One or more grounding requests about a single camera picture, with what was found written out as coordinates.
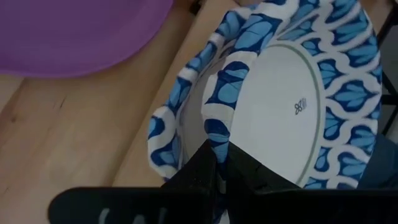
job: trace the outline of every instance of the wooden table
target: wooden table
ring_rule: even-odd
[[[379,31],[389,0],[361,2]],[[0,223],[46,223],[52,197],[74,186],[160,186],[147,161],[149,118],[178,71],[237,6],[207,0],[191,26],[188,0],[177,0],[143,50],[88,77],[0,77]]]

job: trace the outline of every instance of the blue and white patterned plate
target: blue and white patterned plate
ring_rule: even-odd
[[[232,141],[301,187],[356,188],[372,155],[380,97],[380,53],[357,0],[234,9],[154,113],[149,162],[171,178],[208,138],[222,166]],[[261,116],[268,112],[272,118]],[[273,153],[256,154],[247,142]],[[276,142],[291,146],[276,150]]]

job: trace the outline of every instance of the purple plate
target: purple plate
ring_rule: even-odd
[[[137,52],[172,0],[3,0],[0,73],[76,77]]]

